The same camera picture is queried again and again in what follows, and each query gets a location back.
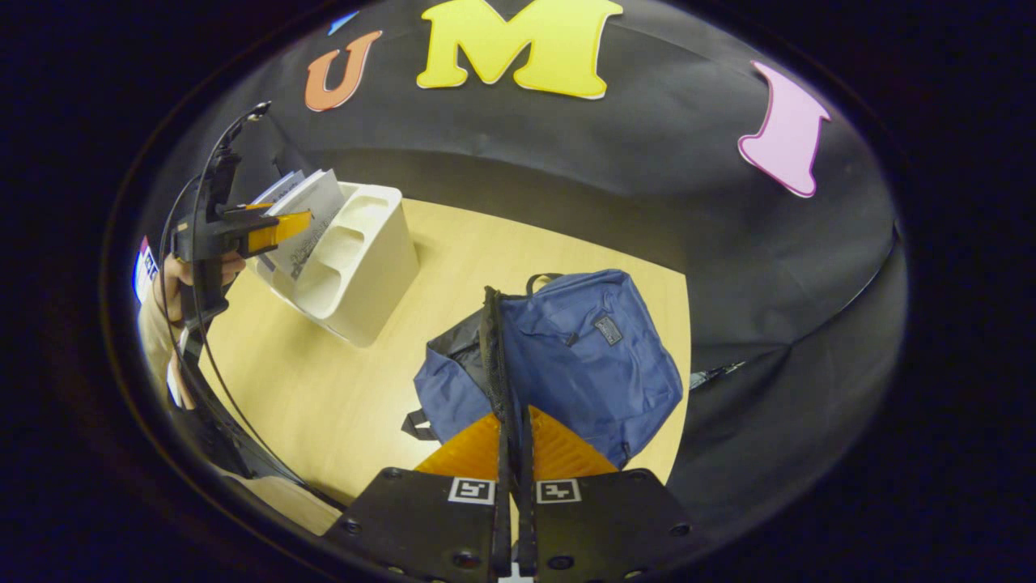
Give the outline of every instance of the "table surface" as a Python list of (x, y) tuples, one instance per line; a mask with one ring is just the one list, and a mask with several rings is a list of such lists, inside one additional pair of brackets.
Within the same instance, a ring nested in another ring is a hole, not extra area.
[[(479, 310), (485, 285), (523, 294), (534, 272), (614, 267), (633, 276), (684, 385), (684, 399), (628, 466), (648, 468), (664, 484), (687, 412), (691, 331), (684, 274), (498, 216), (410, 199), (403, 209), (421, 267), (370, 347), (324, 331), (252, 269), (231, 287), (230, 309), (212, 323), (209, 344), (234, 401), (266, 444), (304, 479), (350, 502), (382, 468), (413, 468), (439, 447), (400, 431), (405, 414), (421, 407), (413, 377), (425, 344)], [(202, 371), (237, 417), (204, 358)]]

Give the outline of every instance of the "person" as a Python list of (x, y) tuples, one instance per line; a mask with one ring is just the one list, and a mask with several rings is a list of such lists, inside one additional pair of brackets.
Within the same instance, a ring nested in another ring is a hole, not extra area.
[[(227, 285), (234, 281), (237, 273), (244, 268), (246, 263), (236, 251), (223, 255), (222, 260), (222, 285)], [(165, 302), (162, 299), (160, 278), (163, 275), (162, 270), (160, 270), (145, 290), (144, 303), (137, 316), (137, 328), (143, 345), (144, 357), (151, 373), (151, 381), (160, 391), (160, 397), (165, 397), (163, 393), (167, 388), (170, 391), (177, 391), (179, 401), (177, 403), (174, 399), (174, 404), (177, 406), (182, 404), (183, 409), (191, 411), (196, 407), (195, 401), (191, 397), (188, 385), (180, 377), (179, 363), (176, 361), (173, 343), (169, 338), (169, 325), (172, 326), (173, 336), (177, 342), (183, 333), (181, 298), (184, 293), (183, 286), (193, 283), (191, 265), (180, 261), (172, 253), (166, 256), (164, 263), (166, 268)], [(342, 516), (342, 512), (338, 508), (283, 477), (247, 478), (227, 471), (210, 461), (209, 465), (221, 476), (240, 484), (259, 500), (317, 536), (329, 530)]]

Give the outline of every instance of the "black strap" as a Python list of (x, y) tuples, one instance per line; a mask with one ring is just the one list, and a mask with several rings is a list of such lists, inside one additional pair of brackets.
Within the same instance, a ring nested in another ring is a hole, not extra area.
[(406, 418), (403, 419), (403, 427), (400, 429), (403, 430), (404, 434), (418, 438), (421, 441), (438, 441), (439, 438), (435, 435), (431, 426), (427, 428), (418, 427), (427, 422), (428, 416), (425, 415), (425, 410), (419, 409), (406, 414)]
[(557, 279), (558, 276), (562, 276), (562, 274), (563, 273), (559, 272), (538, 272), (534, 274), (533, 276), (528, 278), (528, 282), (525, 284), (525, 295), (526, 296), (533, 295), (533, 284), (536, 283), (537, 279), (540, 279), (541, 276), (545, 276), (548, 280)]

